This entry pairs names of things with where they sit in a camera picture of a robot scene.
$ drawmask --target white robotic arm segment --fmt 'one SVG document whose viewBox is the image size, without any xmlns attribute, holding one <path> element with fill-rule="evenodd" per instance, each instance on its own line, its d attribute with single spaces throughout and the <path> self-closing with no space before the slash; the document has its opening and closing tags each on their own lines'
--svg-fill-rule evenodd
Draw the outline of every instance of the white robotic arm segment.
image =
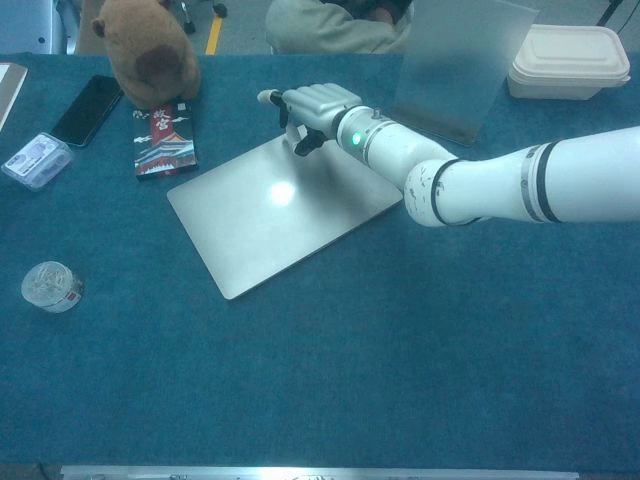
<svg viewBox="0 0 640 480">
<path fill-rule="evenodd" d="M 640 127 L 547 143 L 482 162 L 417 165 L 405 206 L 425 226 L 482 217 L 536 223 L 640 220 Z"/>
<path fill-rule="evenodd" d="M 277 93 L 287 111 L 320 137 L 299 148 L 312 140 L 310 134 L 296 152 L 336 139 L 404 190 L 406 208 L 421 225 L 466 225 L 489 217 L 536 223 L 640 220 L 640 127 L 470 162 L 362 106 L 360 97 L 338 85 Z"/>
<path fill-rule="evenodd" d="M 440 144 L 369 107 L 349 110 L 340 120 L 338 145 L 373 171 L 404 189 L 407 175 L 426 159 L 455 158 Z"/>
</svg>

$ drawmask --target white food container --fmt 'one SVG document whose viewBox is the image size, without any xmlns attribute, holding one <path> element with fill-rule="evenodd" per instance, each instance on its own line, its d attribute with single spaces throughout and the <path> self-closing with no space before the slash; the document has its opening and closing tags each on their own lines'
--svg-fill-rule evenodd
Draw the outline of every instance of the white food container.
<svg viewBox="0 0 640 480">
<path fill-rule="evenodd" d="M 630 78 L 629 59 L 613 30 L 532 25 L 507 82 L 518 98 L 588 100 Z"/>
</svg>

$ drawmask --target black phone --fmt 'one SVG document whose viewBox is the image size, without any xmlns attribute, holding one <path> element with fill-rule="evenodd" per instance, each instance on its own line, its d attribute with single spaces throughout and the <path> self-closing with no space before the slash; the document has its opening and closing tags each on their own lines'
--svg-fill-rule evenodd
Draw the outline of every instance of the black phone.
<svg viewBox="0 0 640 480">
<path fill-rule="evenodd" d="M 84 86 L 51 135 L 69 145 L 86 147 L 122 97 L 113 77 L 95 75 Z"/>
</svg>

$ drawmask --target plastic container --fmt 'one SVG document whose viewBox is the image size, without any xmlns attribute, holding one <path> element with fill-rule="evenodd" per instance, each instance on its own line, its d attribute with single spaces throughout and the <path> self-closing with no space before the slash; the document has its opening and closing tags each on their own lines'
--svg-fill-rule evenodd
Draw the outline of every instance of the plastic container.
<svg viewBox="0 0 640 480">
<path fill-rule="evenodd" d="M 2 171 L 31 190 L 40 190 L 73 158 L 66 143 L 38 134 L 2 165 Z"/>
<path fill-rule="evenodd" d="M 47 312 L 66 312 L 82 298 L 83 285 L 71 270 L 58 262 L 36 265 L 22 281 L 22 296 Z"/>
<path fill-rule="evenodd" d="M 518 98 L 588 100 L 630 78 L 629 59 L 613 30 L 533 25 L 507 82 Z"/>
</svg>

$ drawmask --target stuffed animal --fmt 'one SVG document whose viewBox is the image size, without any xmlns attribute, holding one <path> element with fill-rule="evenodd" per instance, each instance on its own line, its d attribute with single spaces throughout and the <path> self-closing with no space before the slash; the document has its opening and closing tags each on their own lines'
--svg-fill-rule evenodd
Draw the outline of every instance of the stuffed animal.
<svg viewBox="0 0 640 480">
<path fill-rule="evenodd" d="M 106 0 L 92 22 L 120 87 L 141 109 L 198 94 L 200 69 L 168 0 Z"/>
</svg>

